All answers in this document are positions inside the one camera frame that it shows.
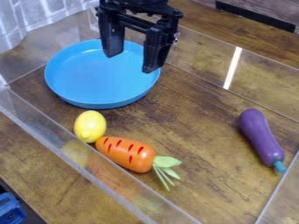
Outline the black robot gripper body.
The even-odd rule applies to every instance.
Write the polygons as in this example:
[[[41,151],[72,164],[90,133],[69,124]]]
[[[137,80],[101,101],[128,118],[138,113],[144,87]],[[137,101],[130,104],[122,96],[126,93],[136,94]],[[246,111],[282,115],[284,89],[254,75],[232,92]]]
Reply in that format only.
[[[145,14],[148,17],[158,15],[160,19],[153,24],[129,16],[126,11],[133,14]],[[168,0],[98,0],[97,26],[101,32],[112,32],[124,27],[145,32],[154,26],[168,32],[176,32],[181,17],[182,13],[168,4]]]

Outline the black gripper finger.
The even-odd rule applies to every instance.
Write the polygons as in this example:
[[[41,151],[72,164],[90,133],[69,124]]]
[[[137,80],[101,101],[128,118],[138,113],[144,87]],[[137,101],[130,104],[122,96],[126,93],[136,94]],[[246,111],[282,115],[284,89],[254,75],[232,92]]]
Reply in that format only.
[[[125,27],[117,17],[98,14],[98,32],[105,55],[110,58],[124,51]]]
[[[164,65],[168,52],[173,43],[169,29],[158,25],[152,26],[145,32],[142,72],[149,74]]]

